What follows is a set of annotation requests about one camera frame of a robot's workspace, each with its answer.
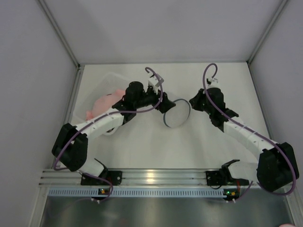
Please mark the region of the round mesh laundry bag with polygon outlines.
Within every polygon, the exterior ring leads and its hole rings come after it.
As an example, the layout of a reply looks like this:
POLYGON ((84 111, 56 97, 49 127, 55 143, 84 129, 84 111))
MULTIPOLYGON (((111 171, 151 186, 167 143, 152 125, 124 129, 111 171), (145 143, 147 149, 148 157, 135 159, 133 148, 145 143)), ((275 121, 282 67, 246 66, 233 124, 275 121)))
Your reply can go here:
POLYGON ((178 98, 173 103, 175 107, 163 115, 163 123, 168 128, 176 128, 183 125, 191 114, 191 106, 187 100, 178 98))

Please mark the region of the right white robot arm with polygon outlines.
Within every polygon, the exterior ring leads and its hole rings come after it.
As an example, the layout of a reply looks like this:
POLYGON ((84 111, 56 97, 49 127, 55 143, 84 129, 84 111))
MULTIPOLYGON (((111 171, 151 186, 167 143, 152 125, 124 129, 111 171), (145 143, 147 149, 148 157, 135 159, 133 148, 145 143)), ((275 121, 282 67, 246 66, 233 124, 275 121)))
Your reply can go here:
POLYGON ((266 191, 274 192, 299 178, 293 147, 246 127, 236 112, 226 108, 219 88, 200 89, 189 102, 194 110, 206 112, 213 126, 237 140, 257 160, 250 163, 234 159, 223 164, 221 171, 228 182, 235 179, 254 181, 266 191))

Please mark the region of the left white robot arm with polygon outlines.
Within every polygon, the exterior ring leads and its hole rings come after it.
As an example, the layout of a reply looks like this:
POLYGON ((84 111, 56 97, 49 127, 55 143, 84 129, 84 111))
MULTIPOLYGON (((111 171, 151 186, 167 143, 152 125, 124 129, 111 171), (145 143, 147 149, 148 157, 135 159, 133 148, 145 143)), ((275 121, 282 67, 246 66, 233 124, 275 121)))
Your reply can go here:
POLYGON ((61 163, 59 168, 55 164, 54 170, 66 170, 80 172, 95 177, 101 177, 106 172, 106 166, 89 154, 89 144, 94 139, 106 132, 116 129, 131 121, 138 113, 156 109, 165 114, 175 107, 175 103, 169 100, 162 87, 147 90, 143 84, 131 82, 125 91, 125 95, 101 116, 95 117, 82 124, 62 126, 52 149, 55 163, 61 163))

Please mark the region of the pink garment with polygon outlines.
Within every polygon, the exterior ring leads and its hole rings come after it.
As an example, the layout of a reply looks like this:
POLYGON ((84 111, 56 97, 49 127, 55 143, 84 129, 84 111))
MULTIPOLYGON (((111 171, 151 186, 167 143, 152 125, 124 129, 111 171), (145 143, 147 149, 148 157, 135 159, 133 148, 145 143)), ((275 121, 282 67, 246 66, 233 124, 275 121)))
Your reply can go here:
POLYGON ((86 112, 86 121, 91 120, 108 111, 114 104, 120 101, 125 91, 117 89, 114 93, 102 96, 95 101, 91 110, 86 112))

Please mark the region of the white plastic basket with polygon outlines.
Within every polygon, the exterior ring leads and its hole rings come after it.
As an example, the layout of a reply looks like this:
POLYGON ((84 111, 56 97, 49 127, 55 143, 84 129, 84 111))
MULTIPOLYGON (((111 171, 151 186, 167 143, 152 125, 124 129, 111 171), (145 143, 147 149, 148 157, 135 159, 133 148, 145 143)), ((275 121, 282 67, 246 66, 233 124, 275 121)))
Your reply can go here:
POLYGON ((129 83, 130 79, 120 74, 108 72, 101 75, 98 81, 78 92, 71 122, 73 124, 86 122, 86 112, 92 109, 96 100, 114 93, 117 89, 125 91, 129 83))

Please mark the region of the right aluminium frame post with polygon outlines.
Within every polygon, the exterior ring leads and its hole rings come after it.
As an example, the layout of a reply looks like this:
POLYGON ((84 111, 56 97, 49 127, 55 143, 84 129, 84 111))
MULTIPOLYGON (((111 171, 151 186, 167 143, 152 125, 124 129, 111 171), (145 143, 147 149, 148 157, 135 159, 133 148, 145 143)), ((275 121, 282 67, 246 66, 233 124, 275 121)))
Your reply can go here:
POLYGON ((249 55, 249 58, 246 61, 248 66, 250 66, 253 63, 257 54, 259 53, 259 51, 261 50, 265 41, 267 40, 268 36, 270 35, 272 29, 278 22, 279 18, 282 16, 284 10, 287 8, 287 5, 289 4, 289 2, 290 2, 290 0, 281 0, 279 2, 277 8, 274 10, 273 15, 270 17, 270 20, 268 21, 267 25, 265 26, 264 31, 262 32, 260 38, 258 39, 256 45, 253 48, 251 54, 249 55))

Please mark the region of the aluminium frame post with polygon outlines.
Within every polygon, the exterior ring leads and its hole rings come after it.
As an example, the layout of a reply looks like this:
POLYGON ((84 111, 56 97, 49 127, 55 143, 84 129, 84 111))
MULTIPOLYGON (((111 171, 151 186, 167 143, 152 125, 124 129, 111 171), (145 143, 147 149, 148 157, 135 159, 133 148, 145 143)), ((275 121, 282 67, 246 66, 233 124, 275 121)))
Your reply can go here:
POLYGON ((44 12, 47 20, 49 21, 51 27, 53 28, 56 36, 59 38, 64 50, 67 52, 69 58, 76 68, 80 67, 80 63, 78 62, 75 54, 73 53, 71 46, 69 45, 65 35, 63 34, 58 22, 56 21, 52 11, 50 10, 48 4, 45 0, 37 0, 37 3, 40 5, 42 11, 44 12))
POLYGON ((279 2, 277 8, 274 10, 273 15, 270 17, 270 20, 268 21, 267 25, 265 26, 264 31, 262 32, 260 38, 258 39, 256 45, 253 48, 251 54, 249 55, 249 58, 246 61, 248 66, 250 66, 253 63, 257 54, 259 53, 259 51, 261 50, 265 41, 267 40, 268 36, 270 35, 272 29, 278 22, 279 18, 282 16, 284 10, 287 8, 287 5, 289 4, 289 2, 290 2, 290 0, 281 0, 279 2))

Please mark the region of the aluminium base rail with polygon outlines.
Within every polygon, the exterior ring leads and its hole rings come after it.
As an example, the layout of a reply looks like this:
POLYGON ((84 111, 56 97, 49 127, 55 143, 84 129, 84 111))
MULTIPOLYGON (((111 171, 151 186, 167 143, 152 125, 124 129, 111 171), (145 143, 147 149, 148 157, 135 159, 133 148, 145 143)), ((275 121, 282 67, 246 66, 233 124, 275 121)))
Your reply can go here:
MULTIPOLYGON (((109 171, 122 172, 122 181, 117 187, 208 187, 206 172, 216 170, 217 169, 109 169, 109 171)), ((81 180, 82 175, 78 172, 46 169, 42 172, 39 186, 80 186, 81 180)))

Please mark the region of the left aluminium frame post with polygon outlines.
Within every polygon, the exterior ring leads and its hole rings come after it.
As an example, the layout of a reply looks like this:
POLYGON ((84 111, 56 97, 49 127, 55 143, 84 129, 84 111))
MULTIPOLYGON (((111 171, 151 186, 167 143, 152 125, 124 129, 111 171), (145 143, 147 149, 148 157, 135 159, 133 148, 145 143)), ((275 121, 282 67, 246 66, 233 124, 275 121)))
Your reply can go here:
POLYGON ((75 54, 73 53, 71 46, 69 45, 65 35, 63 34, 58 22, 56 21, 52 11, 50 10, 48 4, 45 0, 37 0, 37 3, 40 5, 42 11, 44 12, 47 20, 49 21, 51 27, 53 28, 56 36, 59 38, 64 50, 67 52, 69 58, 76 68, 80 67, 80 63, 78 62, 75 54))

